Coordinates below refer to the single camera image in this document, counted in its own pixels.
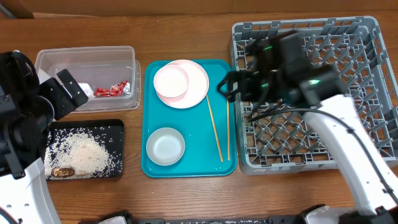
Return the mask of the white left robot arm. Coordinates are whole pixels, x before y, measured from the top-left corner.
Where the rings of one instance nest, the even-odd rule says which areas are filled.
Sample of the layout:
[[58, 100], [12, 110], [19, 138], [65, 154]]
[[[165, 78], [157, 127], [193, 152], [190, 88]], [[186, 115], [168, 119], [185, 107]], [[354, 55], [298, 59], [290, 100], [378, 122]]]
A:
[[39, 82], [18, 50], [1, 54], [1, 223], [60, 223], [46, 182], [52, 123], [88, 97], [68, 70]]

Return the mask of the brown food piece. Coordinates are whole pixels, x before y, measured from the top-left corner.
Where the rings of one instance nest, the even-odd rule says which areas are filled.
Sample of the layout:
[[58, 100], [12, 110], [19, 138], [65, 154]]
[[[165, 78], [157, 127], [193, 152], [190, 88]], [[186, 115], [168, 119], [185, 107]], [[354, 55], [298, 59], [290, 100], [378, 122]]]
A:
[[71, 167], [66, 168], [54, 168], [51, 171], [51, 176], [58, 178], [66, 178], [75, 175], [75, 170]]

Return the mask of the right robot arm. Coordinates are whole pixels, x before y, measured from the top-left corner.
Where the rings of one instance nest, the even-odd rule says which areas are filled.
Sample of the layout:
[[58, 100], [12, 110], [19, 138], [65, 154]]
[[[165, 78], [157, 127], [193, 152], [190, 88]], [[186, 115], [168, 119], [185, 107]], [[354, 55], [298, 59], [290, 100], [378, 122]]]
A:
[[246, 47], [251, 70], [232, 71], [220, 82], [226, 98], [240, 95], [257, 106], [281, 100], [289, 113], [301, 113], [321, 137], [345, 178], [353, 208], [316, 205], [297, 215], [297, 223], [396, 223], [397, 177], [366, 132], [354, 100], [331, 65], [315, 68], [290, 30]]

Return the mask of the metal bowl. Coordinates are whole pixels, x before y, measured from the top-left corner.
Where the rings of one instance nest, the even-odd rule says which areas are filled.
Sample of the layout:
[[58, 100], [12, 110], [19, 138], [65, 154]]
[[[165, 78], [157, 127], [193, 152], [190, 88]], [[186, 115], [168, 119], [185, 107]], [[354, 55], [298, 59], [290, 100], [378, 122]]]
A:
[[160, 128], [154, 131], [146, 143], [148, 158], [160, 166], [170, 166], [178, 162], [185, 152], [183, 136], [173, 128]]

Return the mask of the white tissue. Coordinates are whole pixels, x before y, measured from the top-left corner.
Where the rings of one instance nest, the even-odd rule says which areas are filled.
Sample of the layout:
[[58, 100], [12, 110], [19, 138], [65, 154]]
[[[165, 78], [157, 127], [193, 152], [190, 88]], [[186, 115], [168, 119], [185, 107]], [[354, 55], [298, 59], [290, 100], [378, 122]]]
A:
[[80, 88], [84, 91], [88, 98], [94, 98], [94, 91], [88, 83], [79, 83]]

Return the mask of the rice pile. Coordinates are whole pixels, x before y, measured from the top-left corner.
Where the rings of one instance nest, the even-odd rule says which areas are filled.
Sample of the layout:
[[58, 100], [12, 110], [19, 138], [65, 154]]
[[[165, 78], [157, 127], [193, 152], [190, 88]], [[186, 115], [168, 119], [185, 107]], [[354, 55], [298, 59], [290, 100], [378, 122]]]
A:
[[[53, 144], [45, 150], [44, 167], [48, 180], [117, 177], [123, 170], [122, 154], [110, 149], [105, 134], [94, 134], [87, 128], [59, 129]], [[71, 167], [75, 175], [51, 176], [54, 168]]]

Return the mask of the red snack wrapper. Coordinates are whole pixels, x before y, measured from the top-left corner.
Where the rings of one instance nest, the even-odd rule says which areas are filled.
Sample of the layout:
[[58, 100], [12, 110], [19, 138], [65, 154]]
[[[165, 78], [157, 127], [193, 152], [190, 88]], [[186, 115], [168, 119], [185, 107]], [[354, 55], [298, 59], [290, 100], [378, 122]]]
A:
[[97, 88], [93, 93], [95, 97], [127, 96], [131, 93], [130, 83], [125, 80], [113, 85], [110, 89]]

